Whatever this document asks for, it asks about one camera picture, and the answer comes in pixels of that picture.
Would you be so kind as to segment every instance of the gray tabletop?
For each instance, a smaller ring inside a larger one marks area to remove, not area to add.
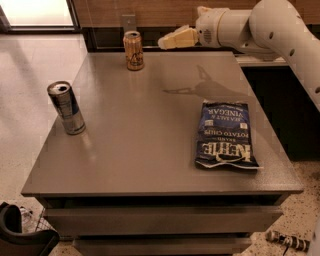
[[[88,54],[73,84],[87,128],[70,136],[56,120],[23,195],[302,191],[232,53],[144,53],[144,61],[144,69],[133,72],[126,69],[123,53]],[[205,99],[249,104],[253,151],[263,169],[195,167]]]

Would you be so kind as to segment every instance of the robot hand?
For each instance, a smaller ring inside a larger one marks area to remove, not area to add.
[[[320,111],[320,42],[287,0],[261,0],[252,10],[198,7],[196,28],[183,26],[160,38],[161,49],[232,47],[264,60],[289,64]]]

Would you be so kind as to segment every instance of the snack bag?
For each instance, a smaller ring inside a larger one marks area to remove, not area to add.
[[[218,165],[259,168],[252,152],[246,103],[203,103],[195,162],[205,168]]]

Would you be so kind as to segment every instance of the floor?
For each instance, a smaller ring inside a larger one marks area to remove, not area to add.
[[[83,39],[76,34],[0,35],[0,202],[24,206],[39,216],[39,203],[22,197],[20,191],[56,118],[46,88],[57,80],[72,83],[86,54]],[[293,162],[293,166],[305,191],[281,205],[284,215],[270,230],[310,240],[320,209],[320,162]],[[267,242],[264,236],[254,233],[252,245],[235,256],[283,255],[285,247]],[[71,243],[60,242],[51,255],[81,254]],[[306,253],[293,249],[286,253],[293,255]]]

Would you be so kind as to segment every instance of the speckled floor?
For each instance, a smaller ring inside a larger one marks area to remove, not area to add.
[[[80,35],[0,35],[0,202],[40,214],[39,203],[22,197],[20,191],[56,117],[48,105],[46,88],[57,80],[72,83],[85,55]],[[33,101],[33,95],[39,93],[43,100]],[[270,229],[310,240],[319,216],[320,162],[293,165],[305,191],[282,204],[284,215]],[[267,242],[264,233],[254,233],[251,239],[252,245],[236,256],[283,255],[285,248]],[[51,255],[81,254],[70,242],[60,242]],[[293,255],[306,254],[293,249],[286,253]]]

